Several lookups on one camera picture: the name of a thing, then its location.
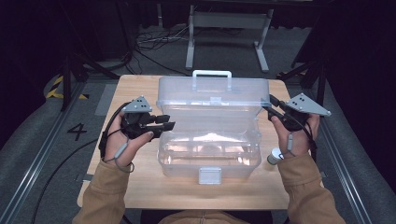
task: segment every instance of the tan sleeve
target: tan sleeve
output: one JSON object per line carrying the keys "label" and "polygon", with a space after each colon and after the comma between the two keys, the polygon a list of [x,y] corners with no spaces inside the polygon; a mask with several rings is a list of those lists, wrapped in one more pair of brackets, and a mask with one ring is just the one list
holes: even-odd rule
{"label": "tan sleeve", "polygon": [[90,185],[84,191],[82,207],[73,218],[73,223],[119,224],[125,211],[123,198],[128,179],[128,173],[100,160]]}
{"label": "tan sleeve", "polygon": [[278,168],[290,197],[291,223],[345,223],[335,209],[334,197],[320,185],[318,167],[308,153],[285,159]]}

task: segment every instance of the wooden table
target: wooden table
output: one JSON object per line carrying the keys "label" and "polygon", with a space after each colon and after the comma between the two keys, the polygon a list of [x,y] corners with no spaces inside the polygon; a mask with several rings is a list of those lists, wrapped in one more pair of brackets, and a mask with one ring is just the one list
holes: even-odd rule
{"label": "wooden table", "polygon": [[[120,78],[103,130],[117,108],[125,102],[144,95],[152,106],[153,115],[161,115],[156,107],[160,76],[126,75]],[[279,100],[289,100],[285,84],[270,80],[270,93]],[[249,178],[223,178],[220,185],[199,185],[196,178],[167,177],[157,161],[159,139],[153,139],[137,152],[135,169],[131,173],[125,195],[127,208],[147,209],[220,209],[220,210],[276,210],[286,209],[289,196],[283,188],[277,166],[267,162],[272,148],[277,147],[277,136],[267,113],[259,114],[262,133],[260,144],[262,164]],[[93,175],[100,160],[99,150],[94,151],[87,174]],[[82,195],[88,187],[84,182],[78,195],[82,206]]]}

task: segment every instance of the gray carpet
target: gray carpet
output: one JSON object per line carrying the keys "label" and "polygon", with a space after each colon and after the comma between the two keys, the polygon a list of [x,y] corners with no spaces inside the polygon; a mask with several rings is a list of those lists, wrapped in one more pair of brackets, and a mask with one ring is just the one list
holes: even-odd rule
{"label": "gray carpet", "polygon": [[[154,30],[160,30],[160,28],[152,27],[144,32]],[[229,70],[234,77],[273,79],[279,72],[291,69],[291,62],[309,31],[309,29],[288,30],[282,28],[269,31],[264,44],[264,54],[270,68],[270,72],[267,74],[261,72],[252,47],[253,41],[257,39],[257,36],[260,36],[260,33],[245,30],[240,34],[230,35],[219,31],[202,31],[195,37],[196,50],[193,69]],[[175,43],[164,45],[160,49],[142,52],[166,67],[188,75],[191,73],[184,69],[187,53],[186,40],[180,39]],[[134,55],[136,59],[131,61],[130,66],[136,73],[179,75],[177,71],[163,68],[138,53]],[[104,66],[111,64],[113,63],[102,63]],[[114,72],[119,75],[131,74],[125,67]],[[89,99],[77,100],[64,125],[60,127],[54,147],[50,150],[49,157],[39,172],[35,184],[16,213],[14,223],[30,223],[40,192],[51,173],[74,149],[99,136],[116,84],[116,80],[110,80],[104,75],[90,75],[82,91],[82,93],[90,95]],[[315,92],[315,87],[310,91],[301,90],[297,85],[289,82],[287,86],[290,96],[302,91]],[[43,106],[26,119],[0,151],[0,170],[2,171],[0,214],[6,210],[24,173],[45,142],[51,125],[60,115],[61,106],[62,99],[48,99]],[[333,98],[329,85],[325,94],[325,107],[332,111],[332,116],[326,118],[325,121],[347,164],[357,190],[361,194],[361,200],[370,219],[373,223],[394,223],[396,220],[395,195],[364,153],[359,140],[351,131],[342,110]],[[76,141],[77,135],[68,131],[79,124],[83,124],[83,130],[87,132],[82,133]],[[76,200],[81,185],[75,179],[78,175],[85,174],[94,146],[95,144],[90,144],[77,152],[53,177],[40,203],[35,223],[70,223],[78,211]],[[338,211],[346,223],[359,223],[339,174],[334,169],[334,164],[329,157],[328,145],[323,136],[318,139],[318,147],[318,167],[327,175],[323,179],[323,183],[333,193]],[[126,212],[126,216],[133,223],[139,223],[139,214],[140,210],[138,209],[128,209]],[[283,223],[287,215],[285,211],[274,211],[273,217],[274,223],[277,224]]]}

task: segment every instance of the clear plastic storage box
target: clear plastic storage box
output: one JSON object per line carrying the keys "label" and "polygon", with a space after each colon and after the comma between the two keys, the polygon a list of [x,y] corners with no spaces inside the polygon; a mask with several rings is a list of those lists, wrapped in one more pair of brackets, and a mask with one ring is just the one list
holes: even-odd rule
{"label": "clear plastic storage box", "polygon": [[262,78],[161,77],[157,106],[176,122],[160,138],[163,173],[206,184],[248,177],[262,162],[257,115],[269,102]]}

